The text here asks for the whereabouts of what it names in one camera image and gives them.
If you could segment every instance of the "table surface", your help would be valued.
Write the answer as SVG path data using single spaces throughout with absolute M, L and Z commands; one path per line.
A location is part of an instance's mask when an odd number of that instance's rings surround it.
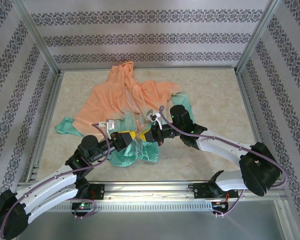
M 73 118 L 95 85 L 109 71 L 65 72 L 44 146 L 37 180 L 56 171 L 74 153 L 81 138 L 59 134 L 55 126 Z M 180 85 L 189 95 L 195 122 L 225 138 L 255 143 L 250 122 L 233 69 L 136 69 L 138 82 L 155 80 Z M 138 159 L 128 167 L 106 161 L 87 175 L 90 181 L 209 180 L 217 171 L 239 169 L 232 162 L 209 152 L 187 147 L 179 138 L 167 139 L 159 148 L 156 163 Z

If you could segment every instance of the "wall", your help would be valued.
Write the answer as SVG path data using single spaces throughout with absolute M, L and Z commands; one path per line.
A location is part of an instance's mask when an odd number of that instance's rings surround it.
M 268 0 L 26 0 L 60 69 L 232 66 Z
M 54 76 L 9 0 L 0 0 L 0 193 L 31 158 Z
M 261 138 L 289 175 L 300 227 L 300 0 L 282 1 L 241 77 Z

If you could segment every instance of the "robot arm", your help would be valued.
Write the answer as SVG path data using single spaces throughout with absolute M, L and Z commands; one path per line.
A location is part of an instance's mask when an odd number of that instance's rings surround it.
M 132 142 L 135 133 L 114 132 L 110 138 L 110 152 L 120 152 Z M 28 224 L 55 205 L 72 198 L 84 198 L 89 188 L 85 176 L 93 169 L 90 166 L 107 153 L 105 140 L 98 142 L 93 135 L 85 136 L 74 154 L 57 171 L 18 192 L 4 191 L 0 195 L 0 228 L 10 211 L 3 231 L 4 238 L 10 240 L 20 235 Z
M 154 115 L 149 113 L 148 117 L 155 122 L 155 125 L 139 137 L 147 142 L 157 142 L 161 146 L 164 139 L 180 136 L 188 147 L 214 153 L 240 167 L 240 170 L 217 172 L 209 181 L 210 192 L 208 194 L 219 197 L 229 190 L 248 189 L 258 196 L 264 196 L 281 176 L 282 171 L 277 166 L 251 153 L 266 156 L 276 163 L 275 158 L 263 143 L 257 142 L 255 145 L 250 145 L 220 137 L 206 127 L 193 123 L 189 112 L 182 105 L 173 106 L 170 114 L 175 128 L 169 124 L 162 125 L 159 113 Z M 176 129 L 197 136 L 184 135 Z

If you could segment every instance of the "orange cloth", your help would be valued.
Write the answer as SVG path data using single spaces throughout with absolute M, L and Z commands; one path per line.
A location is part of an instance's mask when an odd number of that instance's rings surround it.
M 161 105 L 167 108 L 171 96 L 180 92 L 181 87 L 170 82 L 148 80 L 137 83 L 134 79 L 134 63 L 126 62 L 113 66 L 106 82 L 93 88 L 91 96 L 74 117 L 72 125 L 81 134 L 92 134 L 100 140 L 101 134 L 92 124 L 108 119 L 124 119 L 132 112 L 135 125 L 142 128 L 142 124 L 148 120 L 146 114 L 149 110 L 158 111 Z

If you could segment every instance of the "green cloth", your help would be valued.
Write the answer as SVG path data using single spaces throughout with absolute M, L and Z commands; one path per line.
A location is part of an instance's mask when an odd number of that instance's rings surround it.
M 188 95 L 186 93 L 177 93 L 171 97 L 173 105 L 183 105 L 189 112 L 190 118 L 194 121 L 192 113 L 192 107 L 189 103 Z M 74 119 L 65 117 L 63 121 L 55 127 L 55 130 L 60 134 L 73 134 L 79 137 L 83 135 L 72 126 Z M 144 131 L 151 127 L 152 123 L 149 123 Z M 110 133 L 120 131 L 135 131 L 137 129 L 135 116 L 132 112 L 126 114 L 124 119 L 118 119 L 114 121 L 114 130 L 110 130 Z M 133 164 L 137 159 L 143 159 L 150 162 L 157 162 L 159 156 L 159 146 L 156 142 L 146 142 L 139 139 L 134 139 L 132 143 L 122 150 L 121 152 L 114 151 L 109 157 L 110 162 L 117 167 L 127 167 Z
M 74 126 L 72 126 L 74 121 L 74 119 L 66 116 L 62 122 L 55 126 L 54 129 L 60 134 L 73 134 L 79 137 L 84 137 L 77 129 L 75 129 Z

